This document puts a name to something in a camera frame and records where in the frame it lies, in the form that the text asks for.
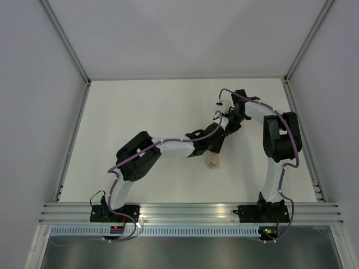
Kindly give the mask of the beige cloth napkin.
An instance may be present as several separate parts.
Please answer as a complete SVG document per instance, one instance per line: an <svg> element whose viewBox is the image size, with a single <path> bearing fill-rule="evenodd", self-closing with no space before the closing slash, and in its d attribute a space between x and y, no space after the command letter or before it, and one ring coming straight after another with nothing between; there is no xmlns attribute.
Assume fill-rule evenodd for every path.
<svg viewBox="0 0 359 269"><path fill-rule="evenodd" d="M220 166L219 154L208 151L206 153L205 166L208 169L217 169Z"/></svg>

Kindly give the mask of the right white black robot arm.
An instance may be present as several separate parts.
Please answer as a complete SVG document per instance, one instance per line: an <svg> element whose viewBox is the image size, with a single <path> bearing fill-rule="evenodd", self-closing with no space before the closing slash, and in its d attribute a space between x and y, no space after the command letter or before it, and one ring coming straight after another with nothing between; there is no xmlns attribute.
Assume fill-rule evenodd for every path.
<svg viewBox="0 0 359 269"><path fill-rule="evenodd" d="M231 98L233 106L225 114L229 120L226 134L237 132L244 120L256 120L263 127L263 149L268 157L266 180L256 204L239 205L234 214L241 223L289 223L288 197L282 185L287 168L300 164L302 140L297 114L279 112L258 97L248 97L244 89L232 92Z"/></svg>

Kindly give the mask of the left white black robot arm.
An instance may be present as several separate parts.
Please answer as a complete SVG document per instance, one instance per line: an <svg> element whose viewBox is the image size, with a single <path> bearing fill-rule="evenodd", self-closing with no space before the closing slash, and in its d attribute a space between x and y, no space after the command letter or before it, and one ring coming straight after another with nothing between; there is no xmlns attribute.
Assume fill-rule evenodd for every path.
<svg viewBox="0 0 359 269"><path fill-rule="evenodd" d="M146 131L138 133L116 153L117 162L108 170L116 176L107 198L102 198L102 215L106 221L125 218L122 207L131 187L152 169L155 163L169 157L197 157L207 151L218 153L225 139L226 122L218 120L206 129L187 133L180 138L156 138Z"/></svg>

